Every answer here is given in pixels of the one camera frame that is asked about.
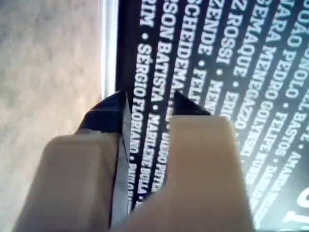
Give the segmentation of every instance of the bullet dot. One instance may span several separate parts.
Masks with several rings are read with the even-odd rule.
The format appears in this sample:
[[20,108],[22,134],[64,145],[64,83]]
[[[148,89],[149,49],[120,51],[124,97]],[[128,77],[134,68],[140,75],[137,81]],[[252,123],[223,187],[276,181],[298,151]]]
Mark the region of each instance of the bullet dot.
[[147,40],[148,39],[148,34],[147,33],[143,33],[141,35],[141,37],[143,38],[143,40]]
[[198,62],[198,65],[199,65],[199,66],[204,66],[204,65],[205,65],[205,61],[200,60],[200,61]]
[[234,81],[234,82],[233,82],[233,87],[236,88],[236,87],[238,87],[238,86],[239,86],[238,82],[237,82],[237,81]]
[[223,74],[223,70],[222,69],[217,69],[217,75],[221,76]]

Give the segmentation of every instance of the beige plastic object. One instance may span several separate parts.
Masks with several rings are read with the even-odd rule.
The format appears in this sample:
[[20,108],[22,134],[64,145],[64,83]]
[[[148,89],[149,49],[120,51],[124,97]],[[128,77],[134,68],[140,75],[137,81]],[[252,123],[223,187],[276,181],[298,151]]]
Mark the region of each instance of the beige plastic object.
[[118,135],[89,132],[45,148],[16,232],[103,232],[110,227]]
[[253,231],[238,156],[226,119],[174,116],[167,185],[117,231]]

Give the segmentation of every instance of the black poster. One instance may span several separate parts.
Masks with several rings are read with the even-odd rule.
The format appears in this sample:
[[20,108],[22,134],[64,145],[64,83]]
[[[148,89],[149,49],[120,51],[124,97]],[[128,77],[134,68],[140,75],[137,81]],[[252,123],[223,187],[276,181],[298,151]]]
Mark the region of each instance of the black poster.
[[256,228],[309,230],[309,0],[124,0],[119,14],[130,208],[162,186],[178,90],[234,122]]

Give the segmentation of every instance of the gray carpet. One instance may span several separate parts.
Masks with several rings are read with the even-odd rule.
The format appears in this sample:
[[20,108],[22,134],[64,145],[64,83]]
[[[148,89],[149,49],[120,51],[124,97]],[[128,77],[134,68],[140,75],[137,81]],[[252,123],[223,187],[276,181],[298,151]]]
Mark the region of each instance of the gray carpet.
[[0,231],[44,145],[100,99],[99,0],[0,0]]

